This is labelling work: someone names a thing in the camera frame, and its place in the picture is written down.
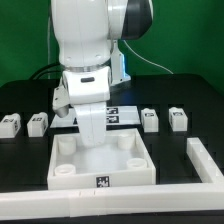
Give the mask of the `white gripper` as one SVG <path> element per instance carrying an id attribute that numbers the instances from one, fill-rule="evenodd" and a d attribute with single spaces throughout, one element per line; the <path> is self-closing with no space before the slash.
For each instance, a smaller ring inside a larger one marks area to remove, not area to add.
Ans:
<path id="1" fill-rule="evenodd" d="M 108 66 L 88 72 L 64 71 L 60 85 L 54 89 L 53 111 L 63 118 L 69 107 L 74 108 L 85 147 L 96 147 L 105 141 L 110 75 Z"/>

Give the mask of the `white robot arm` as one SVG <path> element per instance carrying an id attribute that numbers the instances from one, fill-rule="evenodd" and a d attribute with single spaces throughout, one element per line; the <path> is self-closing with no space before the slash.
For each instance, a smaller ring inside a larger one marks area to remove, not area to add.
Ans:
<path id="1" fill-rule="evenodd" d="M 75 110 L 82 143 L 105 141 L 111 56 L 116 40 L 142 37 L 153 21 L 152 0 L 51 0 L 53 28 L 63 66 L 53 110 Z"/>

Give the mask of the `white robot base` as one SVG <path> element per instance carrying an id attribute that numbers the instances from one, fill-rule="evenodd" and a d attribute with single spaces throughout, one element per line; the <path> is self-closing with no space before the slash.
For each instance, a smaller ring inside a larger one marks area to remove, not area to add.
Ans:
<path id="1" fill-rule="evenodd" d="M 111 54 L 111 85 L 115 86 L 131 80 L 131 77 L 125 71 L 125 57 L 118 47 L 118 41 L 113 41 L 113 51 Z"/>

